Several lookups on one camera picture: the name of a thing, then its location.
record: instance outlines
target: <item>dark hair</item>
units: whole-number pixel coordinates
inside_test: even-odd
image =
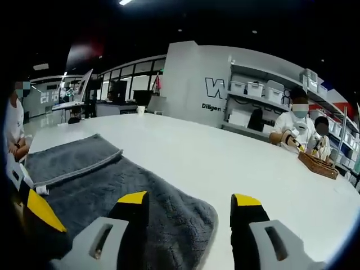
[[[324,117],[324,116],[319,116],[319,117],[315,120],[315,127],[316,127],[317,125],[319,125],[320,123],[329,126],[329,120],[327,120],[327,118]]]
[[[291,100],[294,100],[296,98],[306,98],[306,99],[308,99],[308,95],[300,87],[297,87],[297,88],[291,90],[290,98],[291,98]]]

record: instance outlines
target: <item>white table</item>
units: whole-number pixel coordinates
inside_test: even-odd
[[[343,177],[312,173],[296,155],[269,143],[193,122],[145,114],[114,115],[40,130],[30,153],[95,133],[124,156],[215,207],[219,225],[203,269],[233,269],[230,199],[259,199],[304,241],[314,261],[328,262],[355,225],[360,196]]]

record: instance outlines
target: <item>wooden tray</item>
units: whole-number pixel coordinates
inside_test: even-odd
[[[330,165],[328,165],[328,163],[322,161],[321,159],[318,159],[314,156],[310,156],[304,152],[300,152],[298,158],[313,173],[317,173],[334,180],[336,180],[336,177],[338,177],[339,171],[333,169]]]

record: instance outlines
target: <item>gray towel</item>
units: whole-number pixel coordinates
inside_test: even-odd
[[[118,198],[148,191],[148,269],[195,269],[210,248],[218,219],[214,208],[121,157],[99,135],[31,154],[26,167],[36,185],[52,183],[46,199],[72,239],[107,216]]]

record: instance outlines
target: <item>black ceiling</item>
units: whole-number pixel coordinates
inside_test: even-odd
[[[350,65],[357,55],[357,16],[347,1],[133,0],[126,6],[119,0],[30,2],[18,12],[23,15],[16,25],[23,43],[17,45],[21,53],[13,62],[31,78],[62,74],[71,45],[81,37],[103,44],[103,56],[67,70],[69,74],[84,74],[89,68],[104,71],[166,54],[169,43],[195,40],[281,57],[314,70],[347,99],[356,99],[356,65]],[[48,70],[33,70],[44,62]]]

